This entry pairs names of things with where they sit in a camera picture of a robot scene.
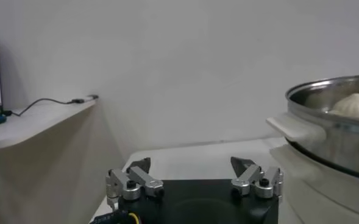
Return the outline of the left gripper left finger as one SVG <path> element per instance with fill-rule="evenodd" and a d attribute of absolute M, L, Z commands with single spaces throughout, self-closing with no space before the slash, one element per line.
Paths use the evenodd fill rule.
<path fill-rule="evenodd" d="M 151 159 L 145 158 L 129 166 L 125 172 L 110 169 L 105 178 L 107 204 L 113 209 L 119 208 L 119 199 L 126 202 L 139 200 L 144 193 L 147 197 L 161 199 L 164 196 L 164 184 L 149 175 Z"/>

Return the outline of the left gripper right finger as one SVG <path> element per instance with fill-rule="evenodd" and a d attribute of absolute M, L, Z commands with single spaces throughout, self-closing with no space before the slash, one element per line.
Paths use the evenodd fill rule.
<path fill-rule="evenodd" d="M 232 179 L 232 195 L 234 198 L 255 194 L 261 199 L 276 196 L 282 199 L 283 172 L 279 167 L 269 167 L 266 171 L 250 159 L 231 157 L 230 163 L 236 178 Z"/>

